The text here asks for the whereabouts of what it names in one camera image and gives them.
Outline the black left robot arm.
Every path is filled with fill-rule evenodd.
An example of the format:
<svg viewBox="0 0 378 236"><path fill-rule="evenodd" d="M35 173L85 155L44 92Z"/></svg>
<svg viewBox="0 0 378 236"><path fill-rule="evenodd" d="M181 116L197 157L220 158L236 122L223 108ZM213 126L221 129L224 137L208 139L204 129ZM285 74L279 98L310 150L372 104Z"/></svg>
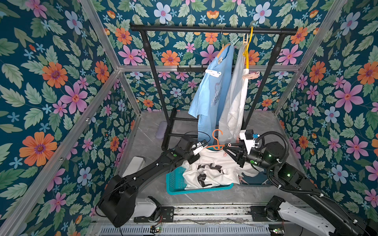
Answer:
<svg viewBox="0 0 378 236"><path fill-rule="evenodd" d="M190 135L184 135L175 147L163 151L150 165L131 175L116 175L111 178L97 207L114 227L123 226L134 214L139 192L154 179L180 167L184 161L197 161L200 158L200 148L204 145L205 141L197 141Z"/></svg>

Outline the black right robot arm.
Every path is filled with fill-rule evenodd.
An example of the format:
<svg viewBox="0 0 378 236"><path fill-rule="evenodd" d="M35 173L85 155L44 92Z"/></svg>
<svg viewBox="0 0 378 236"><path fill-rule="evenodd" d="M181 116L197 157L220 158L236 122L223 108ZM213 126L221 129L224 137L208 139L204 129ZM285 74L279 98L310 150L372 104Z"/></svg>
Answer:
<svg viewBox="0 0 378 236"><path fill-rule="evenodd" d="M316 214L309 213L274 196L265 207L267 219L290 221L318 236L378 234L377 222L363 220L345 210L324 195L300 170L287 163L289 143L284 135L275 131L258 135L252 130L242 130L239 143L225 144L223 151L240 167L250 164L263 168L276 188L298 197L316 211Z"/></svg>

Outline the light blue garment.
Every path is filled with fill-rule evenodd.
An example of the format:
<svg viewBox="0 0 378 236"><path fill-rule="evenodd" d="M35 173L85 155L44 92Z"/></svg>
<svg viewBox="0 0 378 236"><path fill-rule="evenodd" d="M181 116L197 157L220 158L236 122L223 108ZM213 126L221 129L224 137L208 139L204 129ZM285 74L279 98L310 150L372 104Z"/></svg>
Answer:
<svg viewBox="0 0 378 236"><path fill-rule="evenodd" d="M234 47L230 45L207 66L207 69L220 71L221 76L216 78L205 73L188 111L189 115L198 119L198 140L205 140L208 145L214 143L212 133L224 108L231 82L233 56Z"/></svg>

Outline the beige wooden clothespin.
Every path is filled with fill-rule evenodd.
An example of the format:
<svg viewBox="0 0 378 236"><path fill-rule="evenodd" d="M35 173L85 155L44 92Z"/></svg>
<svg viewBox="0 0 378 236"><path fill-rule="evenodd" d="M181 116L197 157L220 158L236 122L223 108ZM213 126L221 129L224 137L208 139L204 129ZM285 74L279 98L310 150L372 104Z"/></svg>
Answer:
<svg viewBox="0 0 378 236"><path fill-rule="evenodd" d="M247 44L249 40L249 34L243 34L243 44Z"/></svg>

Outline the tan orange plastic hanger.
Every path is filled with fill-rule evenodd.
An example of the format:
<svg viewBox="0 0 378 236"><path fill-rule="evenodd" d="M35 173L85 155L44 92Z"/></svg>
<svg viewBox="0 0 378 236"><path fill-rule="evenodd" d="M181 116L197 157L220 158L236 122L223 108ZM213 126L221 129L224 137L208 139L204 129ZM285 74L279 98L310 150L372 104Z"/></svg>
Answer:
<svg viewBox="0 0 378 236"><path fill-rule="evenodd" d="M227 44L222 44L222 48L219 50L216 58L219 58L221 56L221 54L223 53L223 51L230 46L230 43L227 43Z"/></svg>

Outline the yellow plastic hanger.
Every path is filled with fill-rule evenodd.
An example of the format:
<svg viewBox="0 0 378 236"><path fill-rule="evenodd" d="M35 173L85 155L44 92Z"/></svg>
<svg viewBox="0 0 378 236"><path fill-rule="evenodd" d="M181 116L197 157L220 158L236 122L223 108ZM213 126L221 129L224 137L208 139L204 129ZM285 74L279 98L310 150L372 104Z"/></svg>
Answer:
<svg viewBox="0 0 378 236"><path fill-rule="evenodd" d="M248 43L247 44L243 44L245 46L244 47L244 52L243 52L243 56L245 58L245 69L249 69L249 47L250 47L250 44L251 44L251 41L252 41L253 32L254 32L254 28L251 27L250 28L250 33L247 33L247 34L249 34Z"/></svg>

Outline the white t-shirt black print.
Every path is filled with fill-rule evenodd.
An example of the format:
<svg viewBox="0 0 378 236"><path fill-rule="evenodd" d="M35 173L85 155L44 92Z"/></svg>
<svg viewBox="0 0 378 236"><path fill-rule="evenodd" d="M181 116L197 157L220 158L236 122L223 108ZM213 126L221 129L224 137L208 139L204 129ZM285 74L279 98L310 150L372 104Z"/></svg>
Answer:
<svg viewBox="0 0 378 236"><path fill-rule="evenodd" d="M244 68L246 48L247 44L244 43L239 50L223 112L220 116L219 129L222 134L218 140L221 144L235 143L241 131L248 88L248 81L244 80L243 76L249 73L249 70Z"/></svg>

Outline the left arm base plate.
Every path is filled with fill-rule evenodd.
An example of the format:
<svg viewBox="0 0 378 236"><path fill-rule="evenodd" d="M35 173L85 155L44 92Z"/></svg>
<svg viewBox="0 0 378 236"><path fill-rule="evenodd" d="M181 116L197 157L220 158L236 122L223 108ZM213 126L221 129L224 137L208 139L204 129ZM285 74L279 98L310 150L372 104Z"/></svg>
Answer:
<svg viewBox="0 0 378 236"><path fill-rule="evenodd" d="M134 223L171 223L173 222L174 218L174 210L173 206L170 207L161 207L157 208L151 216L145 217L135 217L133 219Z"/></svg>

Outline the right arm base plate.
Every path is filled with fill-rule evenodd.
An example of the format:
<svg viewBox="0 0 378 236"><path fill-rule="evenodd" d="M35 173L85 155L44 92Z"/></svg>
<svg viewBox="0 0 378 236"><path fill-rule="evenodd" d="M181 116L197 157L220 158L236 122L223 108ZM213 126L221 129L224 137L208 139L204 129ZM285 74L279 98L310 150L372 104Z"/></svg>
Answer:
<svg viewBox="0 0 378 236"><path fill-rule="evenodd" d="M248 214L252 216L254 222L278 222L282 221L276 210L266 208L265 206L251 206Z"/></svg>

